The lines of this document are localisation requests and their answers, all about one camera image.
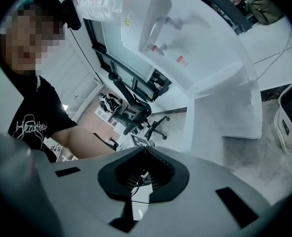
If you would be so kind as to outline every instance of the black rectangular slot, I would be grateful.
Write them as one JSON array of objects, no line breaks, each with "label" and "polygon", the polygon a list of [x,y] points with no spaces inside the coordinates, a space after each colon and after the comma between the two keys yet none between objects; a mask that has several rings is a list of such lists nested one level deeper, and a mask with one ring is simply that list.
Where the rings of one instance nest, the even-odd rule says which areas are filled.
[{"label": "black rectangular slot", "polygon": [[62,169],[62,170],[57,170],[57,171],[55,171],[55,173],[56,173],[56,175],[58,177],[61,177],[61,176],[66,176],[66,175],[70,175],[70,174],[76,173],[78,171],[80,171],[79,168],[72,167],[72,168],[66,168],[66,169]]},{"label": "black rectangular slot", "polygon": [[282,120],[282,125],[284,127],[285,132],[286,132],[286,135],[288,136],[290,133],[290,130],[289,130],[288,126],[286,125],[284,119]]},{"label": "black rectangular slot", "polygon": [[254,211],[231,188],[226,187],[215,192],[241,228],[249,225],[258,218]]}]

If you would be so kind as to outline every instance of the white trash bin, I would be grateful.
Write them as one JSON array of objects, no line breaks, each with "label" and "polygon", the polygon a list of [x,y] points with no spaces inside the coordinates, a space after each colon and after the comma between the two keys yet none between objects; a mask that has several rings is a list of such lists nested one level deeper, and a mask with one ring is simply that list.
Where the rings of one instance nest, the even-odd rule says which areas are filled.
[{"label": "white trash bin", "polygon": [[292,153],[292,84],[279,97],[280,108],[274,118],[274,125],[282,148]]}]

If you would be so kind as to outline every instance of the black office chair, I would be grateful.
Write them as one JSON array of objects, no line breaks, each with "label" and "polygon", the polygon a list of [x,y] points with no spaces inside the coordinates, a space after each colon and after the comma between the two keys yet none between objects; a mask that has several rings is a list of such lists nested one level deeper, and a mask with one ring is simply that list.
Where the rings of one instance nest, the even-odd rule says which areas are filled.
[{"label": "black office chair", "polygon": [[122,124],[126,126],[125,130],[123,131],[124,135],[127,135],[129,132],[132,132],[136,128],[139,130],[143,129],[142,124],[146,123],[148,131],[145,134],[147,140],[150,139],[153,132],[158,133],[162,136],[162,139],[166,140],[167,135],[163,134],[162,132],[156,130],[156,128],[166,119],[167,121],[170,120],[169,117],[165,116],[160,121],[150,125],[148,123],[147,117],[151,114],[150,105],[146,102],[143,102],[137,99],[136,96],[133,96],[130,91],[126,88],[125,84],[122,82],[121,78],[115,73],[109,73],[109,79],[113,81],[114,85],[122,92],[125,99],[129,103],[131,107],[137,110],[136,114],[132,115],[129,119],[127,115],[125,115],[124,109],[122,112],[115,110],[111,116],[111,118],[119,120]]}]

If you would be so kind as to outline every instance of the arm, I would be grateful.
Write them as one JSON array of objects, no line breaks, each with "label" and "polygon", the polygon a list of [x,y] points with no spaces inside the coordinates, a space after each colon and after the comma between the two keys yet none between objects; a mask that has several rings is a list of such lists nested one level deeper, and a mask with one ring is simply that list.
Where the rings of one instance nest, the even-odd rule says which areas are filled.
[{"label": "arm", "polygon": [[46,135],[68,148],[77,158],[107,155],[114,152],[85,128],[77,125],[66,114],[55,89],[42,77],[40,91],[47,97]]},{"label": "arm", "polygon": [[114,150],[79,125],[55,132],[51,137],[78,159],[114,153]]}]

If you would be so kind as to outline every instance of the gray floor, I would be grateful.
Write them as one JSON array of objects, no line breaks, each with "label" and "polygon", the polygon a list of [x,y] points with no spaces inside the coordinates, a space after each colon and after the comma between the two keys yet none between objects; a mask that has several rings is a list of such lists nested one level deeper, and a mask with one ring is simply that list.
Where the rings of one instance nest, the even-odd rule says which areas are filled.
[{"label": "gray floor", "polygon": [[[274,127],[274,116],[279,106],[277,100],[263,105],[262,138],[259,140],[224,138],[223,166],[237,177],[258,190],[270,204],[285,198],[292,192],[292,154],[285,154],[280,146]],[[150,116],[149,121],[164,115]],[[167,115],[159,130],[167,134],[167,140],[154,134],[151,139],[156,146],[180,150],[186,113]]]}]

